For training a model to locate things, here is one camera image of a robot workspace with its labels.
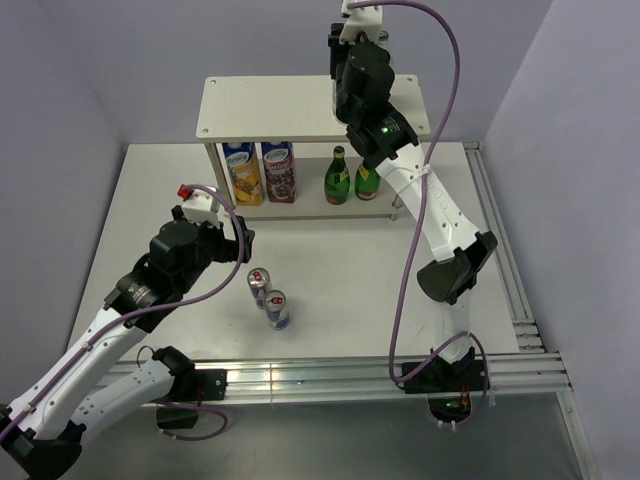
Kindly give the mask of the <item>green glass bottle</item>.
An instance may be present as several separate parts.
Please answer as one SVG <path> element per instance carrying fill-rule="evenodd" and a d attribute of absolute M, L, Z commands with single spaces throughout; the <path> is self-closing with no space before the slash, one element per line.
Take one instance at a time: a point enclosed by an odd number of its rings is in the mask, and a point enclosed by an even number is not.
<path fill-rule="evenodd" d="M 381 178 L 375 169 L 367 168 L 362 162 L 356 172 L 355 195 L 363 201 L 369 201 L 376 197 L 381 183 Z"/>
<path fill-rule="evenodd" d="M 344 204 L 349 196 L 351 187 L 350 174 L 345 161 L 345 149 L 336 146 L 333 149 L 333 159 L 324 177 L 325 199 L 332 205 Z"/>

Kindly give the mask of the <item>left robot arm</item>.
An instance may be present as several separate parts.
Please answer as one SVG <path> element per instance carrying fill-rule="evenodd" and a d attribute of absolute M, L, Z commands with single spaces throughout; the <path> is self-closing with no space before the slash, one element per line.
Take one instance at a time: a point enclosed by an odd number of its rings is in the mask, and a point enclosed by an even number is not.
<path fill-rule="evenodd" d="M 1 446 L 31 479 L 58 479 L 99 433 L 145 403 L 186 400 L 197 389 L 194 362 L 172 346 L 106 388 L 111 367 L 170 313 L 213 263 L 246 263 L 254 231 L 233 215 L 233 239 L 214 209 L 175 206 L 149 250 L 105 298 L 85 333 L 27 392 L 1 408 Z"/>

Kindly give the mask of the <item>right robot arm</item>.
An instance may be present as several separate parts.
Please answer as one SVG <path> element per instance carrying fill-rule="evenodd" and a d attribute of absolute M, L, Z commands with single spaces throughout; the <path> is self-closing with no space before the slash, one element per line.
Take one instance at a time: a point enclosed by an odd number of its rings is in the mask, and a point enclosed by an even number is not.
<path fill-rule="evenodd" d="M 328 35 L 335 116 L 366 167 L 381 176 L 414 217 L 414 237 L 425 239 L 431 249 L 433 259 L 418 270 L 417 282 L 440 310 L 433 378 L 452 390 L 466 379 L 464 362 L 473 358 L 470 291 L 497 239 L 464 215 L 425 158 L 434 149 L 422 147 L 392 105 L 395 73 L 389 53 L 364 32 L 342 39 L 346 30 L 346 24 L 334 23 Z"/>

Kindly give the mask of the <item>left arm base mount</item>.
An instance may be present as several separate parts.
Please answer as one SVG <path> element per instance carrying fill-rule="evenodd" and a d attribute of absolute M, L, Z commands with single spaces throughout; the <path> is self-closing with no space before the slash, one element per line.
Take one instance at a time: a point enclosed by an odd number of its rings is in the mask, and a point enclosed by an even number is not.
<path fill-rule="evenodd" d="M 155 421 L 159 432 L 182 442 L 204 441 L 221 435 L 228 427 L 228 416 L 209 401 L 222 401 L 226 387 L 225 369 L 195 369 L 179 376 L 170 392 L 156 403 Z M 203 413 L 218 417 L 220 426 L 208 434 L 184 434 L 183 431 L 196 426 Z"/>

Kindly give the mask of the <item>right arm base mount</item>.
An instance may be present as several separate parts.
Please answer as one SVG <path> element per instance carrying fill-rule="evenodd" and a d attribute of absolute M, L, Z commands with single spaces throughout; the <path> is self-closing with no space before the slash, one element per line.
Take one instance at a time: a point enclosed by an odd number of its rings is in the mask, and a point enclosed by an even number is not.
<path fill-rule="evenodd" d="M 438 421 L 458 423 L 473 412 L 472 394 L 487 394 L 490 383 L 481 360 L 449 364 L 436 358 L 399 388 L 406 394 L 445 394 L 428 401 L 430 413 Z"/>

